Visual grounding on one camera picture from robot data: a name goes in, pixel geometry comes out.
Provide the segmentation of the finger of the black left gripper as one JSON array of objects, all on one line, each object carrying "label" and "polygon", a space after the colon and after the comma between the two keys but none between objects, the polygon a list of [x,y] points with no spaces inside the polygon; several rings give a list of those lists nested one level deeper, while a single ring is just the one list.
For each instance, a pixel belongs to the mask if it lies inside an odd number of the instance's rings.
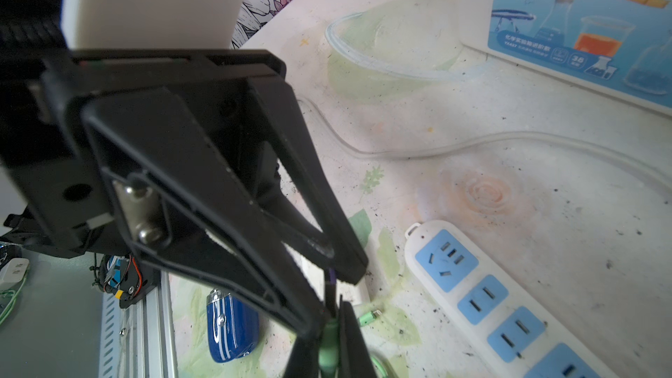
[{"label": "finger of the black left gripper", "polygon": [[292,87],[277,76],[251,78],[248,86],[248,113],[318,226],[285,201],[271,205],[272,216],[287,230],[294,250],[318,267],[332,269],[342,282],[358,284],[369,259],[325,177]]}]

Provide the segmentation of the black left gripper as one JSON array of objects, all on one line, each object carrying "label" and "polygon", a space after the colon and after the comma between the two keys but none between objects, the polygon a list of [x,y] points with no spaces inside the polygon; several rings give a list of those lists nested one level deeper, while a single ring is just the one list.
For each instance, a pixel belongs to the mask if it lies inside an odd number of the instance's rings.
[{"label": "black left gripper", "polygon": [[[2,242],[73,258],[120,255],[126,241],[154,267],[319,336],[327,312],[286,250],[292,230],[262,209],[185,101],[160,89],[193,89],[199,111],[218,110],[243,79],[268,73],[286,66],[262,50],[3,49],[1,162],[26,209],[2,213]],[[124,240],[100,222],[110,204]]]}]

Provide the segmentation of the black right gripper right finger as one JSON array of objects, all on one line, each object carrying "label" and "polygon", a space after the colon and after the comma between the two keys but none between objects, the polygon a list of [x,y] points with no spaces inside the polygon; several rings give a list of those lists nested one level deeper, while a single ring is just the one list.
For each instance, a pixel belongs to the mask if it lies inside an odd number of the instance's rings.
[{"label": "black right gripper right finger", "polygon": [[339,352],[340,378],[376,378],[355,310],[347,301],[339,305]]}]

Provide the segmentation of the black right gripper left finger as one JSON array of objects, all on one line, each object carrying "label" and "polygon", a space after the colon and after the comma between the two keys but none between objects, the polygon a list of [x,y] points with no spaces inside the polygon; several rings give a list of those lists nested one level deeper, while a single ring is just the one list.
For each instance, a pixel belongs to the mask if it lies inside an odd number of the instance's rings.
[{"label": "black right gripper left finger", "polygon": [[319,378],[320,342],[320,336],[297,337],[285,366],[283,378]]}]

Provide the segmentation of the blue electric shaver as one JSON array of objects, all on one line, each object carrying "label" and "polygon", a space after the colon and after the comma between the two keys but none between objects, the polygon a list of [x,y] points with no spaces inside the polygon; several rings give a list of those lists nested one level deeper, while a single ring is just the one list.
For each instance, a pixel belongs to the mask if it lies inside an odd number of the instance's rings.
[{"label": "blue electric shaver", "polygon": [[260,338],[258,312],[230,293],[212,290],[206,299],[208,348],[217,363],[250,355]]}]

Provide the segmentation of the white USB charger adapter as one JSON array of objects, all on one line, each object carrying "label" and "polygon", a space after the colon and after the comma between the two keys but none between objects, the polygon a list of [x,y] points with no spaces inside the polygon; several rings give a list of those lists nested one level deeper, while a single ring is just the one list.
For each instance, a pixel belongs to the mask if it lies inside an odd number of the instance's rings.
[{"label": "white USB charger adapter", "polygon": [[[299,266],[309,285],[311,285],[311,288],[316,292],[318,298],[321,301],[324,301],[326,283],[329,278],[325,278],[323,269],[320,269],[317,265],[313,264],[302,255],[299,256]],[[342,282],[341,280],[337,280],[335,283],[337,301],[343,299],[344,301],[350,302],[353,306],[361,306],[370,302],[369,291],[367,290],[364,278],[362,278],[357,285]]]}]

